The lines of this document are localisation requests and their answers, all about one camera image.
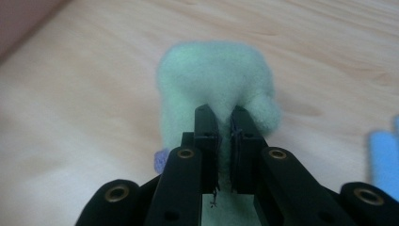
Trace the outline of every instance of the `wood surface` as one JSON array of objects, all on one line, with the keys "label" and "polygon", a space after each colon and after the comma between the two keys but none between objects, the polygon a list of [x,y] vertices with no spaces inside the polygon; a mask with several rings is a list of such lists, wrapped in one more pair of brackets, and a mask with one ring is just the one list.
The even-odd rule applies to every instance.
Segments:
[{"label": "wood surface", "polygon": [[101,185],[153,178],[156,68],[185,40],[257,47],[269,145],[335,191],[370,182],[367,135],[399,114],[397,1],[74,0],[0,65],[0,225],[73,225]]}]

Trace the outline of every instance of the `brass screw hole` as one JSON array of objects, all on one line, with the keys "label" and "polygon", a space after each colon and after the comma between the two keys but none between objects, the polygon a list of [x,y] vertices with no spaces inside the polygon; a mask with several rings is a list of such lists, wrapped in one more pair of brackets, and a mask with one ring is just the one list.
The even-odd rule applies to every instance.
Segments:
[{"label": "brass screw hole", "polygon": [[381,196],[379,196],[372,190],[366,188],[356,188],[353,192],[355,193],[356,197],[358,197],[358,199],[368,204],[371,205],[384,204],[384,199],[382,199]]},{"label": "brass screw hole", "polygon": [[194,156],[194,152],[189,149],[183,149],[183,150],[179,150],[177,152],[177,155],[181,158],[190,158],[190,157]]},{"label": "brass screw hole", "polygon": [[108,202],[119,202],[129,195],[129,187],[126,185],[117,185],[109,188],[105,193],[105,199]]},{"label": "brass screw hole", "polygon": [[271,150],[269,151],[269,155],[276,159],[284,159],[287,157],[287,154],[280,150]]}]

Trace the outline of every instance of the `black plastic part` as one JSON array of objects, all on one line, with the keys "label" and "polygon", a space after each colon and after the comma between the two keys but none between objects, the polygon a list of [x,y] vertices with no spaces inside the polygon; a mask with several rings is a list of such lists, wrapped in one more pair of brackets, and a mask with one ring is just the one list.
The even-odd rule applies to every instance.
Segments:
[{"label": "black plastic part", "polygon": [[103,185],[85,206],[76,226],[139,225],[134,221],[138,194],[138,185],[131,181]]},{"label": "black plastic part", "polygon": [[253,194],[260,152],[268,147],[249,113],[237,106],[231,114],[231,188]]},{"label": "black plastic part", "polygon": [[200,225],[201,159],[195,148],[169,154],[144,225]]},{"label": "black plastic part", "polygon": [[399,225],[399,202],[375,186],[361,182],[345,184],[340,201],[358,225]]},{"label": "black plastic part", "polygon": [[[273,197],[278,207],[273,211],[281,212],[283,217],[282,224],[276,225],[356,225],[290,152],[281,148],[264,149],[259,169],[260,180],[267,189],[260,187],[255,199]],[[270,209],[262,204],[258,207],[261,207],[256,208],[258,216],[267,218]]]},{"label": "black plastic part", "polygon": [[212,194],[218,187],[219,138],[214,112],[208,105],[198,107],[195,112],[194,147],[202,152],[202,192],[204,194]]}]

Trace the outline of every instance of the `light green sponge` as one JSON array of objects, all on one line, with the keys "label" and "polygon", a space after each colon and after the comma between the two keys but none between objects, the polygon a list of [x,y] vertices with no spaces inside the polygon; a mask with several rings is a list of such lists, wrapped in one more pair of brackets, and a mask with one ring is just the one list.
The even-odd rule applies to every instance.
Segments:
[{"label": "light green sponge", "polygon": [[221,192],[217,207],[204,195],[202,225],[258,225],[250,196],[231,193],[230,115],[236,105],[248,110],[261,133],[279,125],[272,73],[261,53],[228,41],[193,41],[172,47],[162,58],[157,73],[162,98],[161,135],[164,150],[155,156],[162,172],[168,152],[179,147],[183,132],[194,131],[194,111],[209,105],[223,137],[219,151]]}]

